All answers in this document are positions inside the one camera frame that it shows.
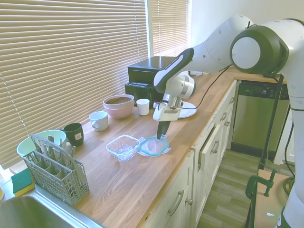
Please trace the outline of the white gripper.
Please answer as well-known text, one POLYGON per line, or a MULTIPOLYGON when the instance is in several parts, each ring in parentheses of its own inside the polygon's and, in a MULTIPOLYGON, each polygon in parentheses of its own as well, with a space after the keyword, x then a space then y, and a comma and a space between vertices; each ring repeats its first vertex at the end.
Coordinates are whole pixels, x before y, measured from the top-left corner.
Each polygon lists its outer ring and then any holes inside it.
POLYGON ((171 109, 169 106, 159 104, 155 107, 153 113, 153 119, 159 121, 157 128, 157 139, 160 139, 162 132, 165 135, 170 126, 170 121, 178 120, 180 115, 180 109, 171 109))

